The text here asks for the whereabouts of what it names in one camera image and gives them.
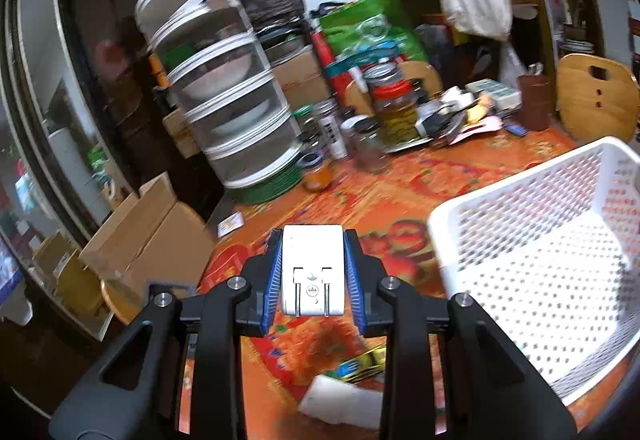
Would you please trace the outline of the white perforated plastic basket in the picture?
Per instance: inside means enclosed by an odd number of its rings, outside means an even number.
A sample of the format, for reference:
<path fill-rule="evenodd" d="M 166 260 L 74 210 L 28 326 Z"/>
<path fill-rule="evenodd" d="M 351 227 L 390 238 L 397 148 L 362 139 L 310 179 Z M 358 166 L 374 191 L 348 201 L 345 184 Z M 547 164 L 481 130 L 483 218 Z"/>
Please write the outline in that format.
<path fill-rule="evenodd" d="M 448 295 L 469 293 L 564 403 L 639 339 L 639 157 L 605 137 L 447 200 L 428 232 Z"/>

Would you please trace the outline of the white plug charger adapter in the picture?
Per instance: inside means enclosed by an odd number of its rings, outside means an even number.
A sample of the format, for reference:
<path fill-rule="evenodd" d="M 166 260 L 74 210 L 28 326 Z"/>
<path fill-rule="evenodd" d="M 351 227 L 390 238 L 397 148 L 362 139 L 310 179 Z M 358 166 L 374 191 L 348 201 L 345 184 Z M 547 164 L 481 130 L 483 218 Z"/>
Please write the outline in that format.
<path fill-rule="evenodd" d="M 281 311 L 287 316 L 342 316 L 345 311 L 344 231 L 338 224 L 285 226 Z"/>

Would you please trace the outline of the yellow snack packet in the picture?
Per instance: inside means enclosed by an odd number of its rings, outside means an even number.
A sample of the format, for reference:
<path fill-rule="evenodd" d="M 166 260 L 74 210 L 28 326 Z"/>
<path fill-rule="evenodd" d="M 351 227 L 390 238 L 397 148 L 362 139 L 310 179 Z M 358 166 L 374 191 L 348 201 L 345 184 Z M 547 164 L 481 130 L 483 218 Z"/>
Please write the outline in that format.
<path fill-rule="evenodd" d="M 335 377 L 341 382 L 360 382 L 384 372 L 385 365 L 386 347 L 377 346 L 341 363 L 335 369 Z"/>

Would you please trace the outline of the white foam block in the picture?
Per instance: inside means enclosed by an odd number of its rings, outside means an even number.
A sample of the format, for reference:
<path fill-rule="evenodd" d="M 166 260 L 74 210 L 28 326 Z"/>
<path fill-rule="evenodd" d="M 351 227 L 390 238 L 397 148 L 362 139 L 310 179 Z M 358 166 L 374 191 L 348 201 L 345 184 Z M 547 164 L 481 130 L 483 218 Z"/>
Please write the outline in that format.
<path fill-rule="evenodd" d="M 378 430 L 383 394 L 318 375 L 310 384 L 297 411 L 330 425 L 349 425 Z"/>

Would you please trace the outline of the brown cardboard box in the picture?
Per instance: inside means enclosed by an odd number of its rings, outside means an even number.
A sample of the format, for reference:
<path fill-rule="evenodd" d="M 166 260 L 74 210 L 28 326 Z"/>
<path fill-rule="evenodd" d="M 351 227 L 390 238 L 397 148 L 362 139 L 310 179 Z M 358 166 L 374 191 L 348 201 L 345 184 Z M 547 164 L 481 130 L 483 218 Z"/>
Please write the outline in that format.
<path fill-rule="evenodd" d="M 151 282 L 198 286 L 214 248 L 204 220 L 161 174 L 116 208 L 79 258 L 100 278 L 143 296 Z"/>

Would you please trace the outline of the orange floral tablecloth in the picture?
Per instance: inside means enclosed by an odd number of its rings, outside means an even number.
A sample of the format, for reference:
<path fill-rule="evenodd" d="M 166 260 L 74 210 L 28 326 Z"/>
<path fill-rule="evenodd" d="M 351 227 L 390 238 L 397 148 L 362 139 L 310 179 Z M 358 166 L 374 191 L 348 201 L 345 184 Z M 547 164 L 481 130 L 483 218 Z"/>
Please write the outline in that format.
<path fill-rule="evenodd" d="M 392 275 L 421 293 L 444 293 L 427 232 L 431 211 L 460 194 L 537 166 L 575 147 L 553 128 L 515 137 L 501 130 L 451 148 L 420 148 L 395 156 L 382 174 L 367 174 L 351 160 L 334 165 L 333 182 L 320 193 L 303 186 L 262 205 L 239 207 L 243 225 L 218 238 L 201 279 L 205 293 L 240 272 L 259 254 L 270 231 L 285 224 L 335 223 L 357 231 L 362 249 Z M 247 434 L 252 439 L 374 439 L 373 430 L 329 425 L 298 412 L 314 376 L 374 346 L 350 316 L 333 320 L 277 316 L 265 339 L 241 346 Z"/>

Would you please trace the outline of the green plastic basket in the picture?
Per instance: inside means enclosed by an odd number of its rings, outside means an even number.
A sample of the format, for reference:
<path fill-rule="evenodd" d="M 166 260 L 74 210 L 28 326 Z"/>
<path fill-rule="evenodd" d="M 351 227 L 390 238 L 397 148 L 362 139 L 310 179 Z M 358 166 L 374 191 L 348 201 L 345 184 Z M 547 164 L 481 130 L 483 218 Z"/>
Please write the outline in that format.
<path fill-rule="evenodd" d="M 302 175 L 294 162 L 262 180 L 242 189 L 230 190 L 232 198 L 241 205 L 259 205 L 275 200 L 294 189 L 302 181 Z"/>

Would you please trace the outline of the small orange jam jar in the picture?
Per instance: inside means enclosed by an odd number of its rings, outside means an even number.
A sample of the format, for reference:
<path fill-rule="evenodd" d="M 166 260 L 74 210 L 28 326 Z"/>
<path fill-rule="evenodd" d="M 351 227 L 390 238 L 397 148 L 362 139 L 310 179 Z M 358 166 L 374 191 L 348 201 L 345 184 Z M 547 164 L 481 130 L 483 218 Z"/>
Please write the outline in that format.
<path fill-rule="evenodd" d="M 321 151 L 304 154 L 297 161 L 304 187 L 310 192 L 321 192 L 332 182 L 332 172 L 326 156 Z"/>

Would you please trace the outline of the empty clear glass jar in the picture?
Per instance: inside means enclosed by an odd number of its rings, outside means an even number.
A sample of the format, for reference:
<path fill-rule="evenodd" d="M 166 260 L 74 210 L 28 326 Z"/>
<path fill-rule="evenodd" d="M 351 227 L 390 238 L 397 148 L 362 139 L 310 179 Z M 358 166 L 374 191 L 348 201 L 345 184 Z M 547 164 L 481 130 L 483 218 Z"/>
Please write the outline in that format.
<path fill-rule="evenodd" d="M 375 117 L 367 117 L 354 125 L 352 142 L 359 169 L 369 174 L 382 174 L 388 167 L 388 156 L 380 135 L 381 125 Z"/>

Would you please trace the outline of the brown ceramic mug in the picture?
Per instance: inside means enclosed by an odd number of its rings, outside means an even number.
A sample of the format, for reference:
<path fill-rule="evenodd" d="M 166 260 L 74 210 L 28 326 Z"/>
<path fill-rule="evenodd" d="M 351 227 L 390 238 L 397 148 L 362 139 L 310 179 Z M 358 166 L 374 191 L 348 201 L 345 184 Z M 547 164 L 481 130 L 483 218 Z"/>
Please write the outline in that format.
<path fill-rule="evenodd" d="M 521 75 L 518 78 L 521 91 L 520 124 L 527 130 L 544 131 L 550 125 L 553 108 L 553 89 L 544 75 Z"/>

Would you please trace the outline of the large red-lid pickle jar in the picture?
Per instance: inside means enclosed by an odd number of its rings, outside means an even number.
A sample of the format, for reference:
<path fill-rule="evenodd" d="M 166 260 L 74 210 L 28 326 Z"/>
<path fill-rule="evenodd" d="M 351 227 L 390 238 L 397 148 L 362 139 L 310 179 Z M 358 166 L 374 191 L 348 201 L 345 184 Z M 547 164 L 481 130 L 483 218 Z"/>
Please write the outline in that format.
<path fill-rule="evenodd" d="M 420 137 L 419 131 L 416 130 L 418 104 L 408 80 L 376 86 L 372 96 L 375 114 L 388 145 L 400 145 Z"/>

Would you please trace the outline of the wooden chair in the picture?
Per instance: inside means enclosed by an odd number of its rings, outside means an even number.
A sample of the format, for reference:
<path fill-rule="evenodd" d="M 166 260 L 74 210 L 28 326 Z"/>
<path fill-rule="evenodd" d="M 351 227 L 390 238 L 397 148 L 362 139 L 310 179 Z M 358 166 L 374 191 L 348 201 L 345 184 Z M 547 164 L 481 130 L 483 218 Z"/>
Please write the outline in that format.
<path fill-rule="evenodd" d="M 632 140 L 639 117 L 639 85 L 628 67 L 572 53 L 559 60 L 555 82 L 560 119 L 574 140 Z"/>

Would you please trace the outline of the white labelled bottle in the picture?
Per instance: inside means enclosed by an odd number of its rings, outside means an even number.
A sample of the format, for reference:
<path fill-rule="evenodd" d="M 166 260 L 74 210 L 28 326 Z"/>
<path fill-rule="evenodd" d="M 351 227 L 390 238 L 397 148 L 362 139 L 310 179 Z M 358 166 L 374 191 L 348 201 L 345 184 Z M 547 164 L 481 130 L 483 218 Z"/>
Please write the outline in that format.
<path fill-rule="evenodd" d="M 344 160 L 348 157 L 347 148 L 341 134 L 340 126 L 333 115 L 322 116 L 318 119 L 319 127 L 334 160 Z"/>

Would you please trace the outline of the cardboard box on table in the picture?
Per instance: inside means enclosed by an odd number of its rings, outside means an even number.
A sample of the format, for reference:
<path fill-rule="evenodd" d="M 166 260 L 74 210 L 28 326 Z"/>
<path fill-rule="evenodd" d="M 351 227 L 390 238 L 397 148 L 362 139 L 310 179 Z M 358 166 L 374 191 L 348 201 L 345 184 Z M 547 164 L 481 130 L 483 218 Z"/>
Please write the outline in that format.
<path fill-rule="evenodd" d="M 291 59 L 274 66 L 272 71 L 292 111 L 332 96 L 311 46 L 300 49 Z"/>

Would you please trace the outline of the green shopping bag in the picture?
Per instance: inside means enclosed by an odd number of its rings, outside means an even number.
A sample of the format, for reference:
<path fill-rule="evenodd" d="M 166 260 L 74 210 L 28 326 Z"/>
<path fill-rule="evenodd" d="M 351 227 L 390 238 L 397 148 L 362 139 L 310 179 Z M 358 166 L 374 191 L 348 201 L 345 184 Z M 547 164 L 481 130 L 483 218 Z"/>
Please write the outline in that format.
<path fill-rule="evenodd" d="M 323 15 L 319 23 L 337 58 L 391 41 L 408 61 L 428 61 L 400 0 L 358 0 Z"/>

